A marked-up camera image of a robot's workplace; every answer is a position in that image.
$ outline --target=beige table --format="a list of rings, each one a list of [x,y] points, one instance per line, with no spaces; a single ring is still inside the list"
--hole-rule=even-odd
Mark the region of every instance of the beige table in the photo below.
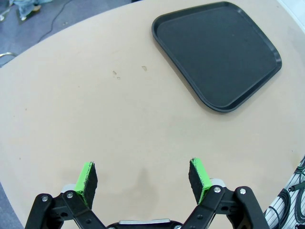
[[[275,0],[234,0],[283,67],[236,111],[220,114],[202,105],[151,34],[159,15],[209,2],[126,5],[0,70],[1,183],[23,225],[37,194],[56,196],[91,160],[99,178],[93,210],[106,225],[184,222],[195,207],[194,156],[230,189],[250,186],[262,209],[273,201],[305,153],[305,34]],[[211,228],[224,222],[216,217]]]

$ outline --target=tray rim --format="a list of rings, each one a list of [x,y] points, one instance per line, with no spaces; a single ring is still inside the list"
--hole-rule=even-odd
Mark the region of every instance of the tray rim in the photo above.
[[[210,9],[215,9],[215,8],[220,8],[220,7],[231,7],[235,11],[237,11],[245,20],[247,23],[251,25],[251,27],[254,29],[254,31],[260,36],[260,38],[264,41],[264,43],[270,48],[270,51],[274,55],[275,59],[275,67],[267,73],[265,76],[263,76],[260,80],[257,82],[253,83],[249,88],[247,88],[239,97],[236,99],[232,100],[228,105],[225,106],[215,106],[212,103],[210,103],[204,95],[200,92],[198,87],[195,85],[193,80],[190,78],[189,74],[187,71],[183,68],[182,64],[178,62],[178,60],[175,58],[175,56],[171,53],[169,48],[162,42],[162,40],[159,39],[157,35],[157,29],[158,27],[164,23],[167,22],[168,20],[161,21],[164,17],[168,16],[173,16],[175,14],[178,14],[180,12],[184,12],[186,15],[192,14],[193,10],[197,10],[197,13],[200,11],[205,11],[209,10],[206,9],[207,7],[211,7]],[[269,38],[264,34],[264,32],[258,27],[258,25],[250,18],[248,14],[246,14],[245,11],[243,11],[240,7],[236,6],[235,4],[227,1],[220,1],[220,2],[215,2],[215,3],[210,3],[210,4],[204,4],[204,5],[199,5],[195,7],[190,7],[182,10],[177,10],[173,11],[167,14],[160,15],[157,17],[153,23],[152,23],[152,35],[155,38],[155,40],[158,42],[158,44],[162,47],[162,49],[165,51],[165,53],[169,56],[171,61],[175,64],[175,66],[178,68],[178,70],[182,73],[183,77],[187,80],[189,85],[192,87],[194,92],[197,94],[199,99],[208,107],[211,109],[222,112],[222,113],[228,113],[231,112],[235,109],[237,109],[239,106],[241,106],[245,101],[247,101],[255,92],[257,92],[265,83],[267,83],[281,68],[282,68],[282,59],[281,56],[276,49],[276,47],[273,45],[273,43],[269,40]]]

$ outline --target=shoe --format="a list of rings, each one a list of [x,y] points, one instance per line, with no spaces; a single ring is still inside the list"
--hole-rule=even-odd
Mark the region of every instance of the shoe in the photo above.
[[[32,11],[36,12],[36,11],[40,10],[40,8],[41,8],[41,5],[34,6],[34,9]]]

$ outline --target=floor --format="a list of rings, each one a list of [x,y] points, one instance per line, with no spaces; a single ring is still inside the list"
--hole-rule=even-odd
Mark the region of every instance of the floor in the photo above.
[[[18,7],[12,6],[0,21],[0,53],[14,52],[20,54],[38,43],[39,39],[51,30],[53,19],[61,11],[53,23],[53,29],[43,38],[47,38],[75,23],[96,14],[131,3],[131,0],[53,0],[42,6],[39,13],[21,21],[18,17]],[[8,7],[6,0],[0,0],[0,13]],[[12,57],[0,58],[0,67]],[[0,229],[22,229],[3,188],[0,184]]]

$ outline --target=blue carpet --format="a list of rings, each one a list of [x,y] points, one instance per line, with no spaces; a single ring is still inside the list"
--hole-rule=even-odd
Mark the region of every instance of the blue carpet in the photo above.
[[[14,52],[20,54],[35,45],[40,37],[51,29],[54,17],[69,0],[53,0],[42,5],[39,12],[33,13],[25,21],[18,16],[18,7],[13,5],[10,12],[0,21],[0,53]],[[130,3],[131,0],[71,0],[54,22],[53,30],[47,38],[75,23],[96,14]],[[0,13],[8,7],[8,1],[0,0]],[[0,58],[3,65],[12,57]]]

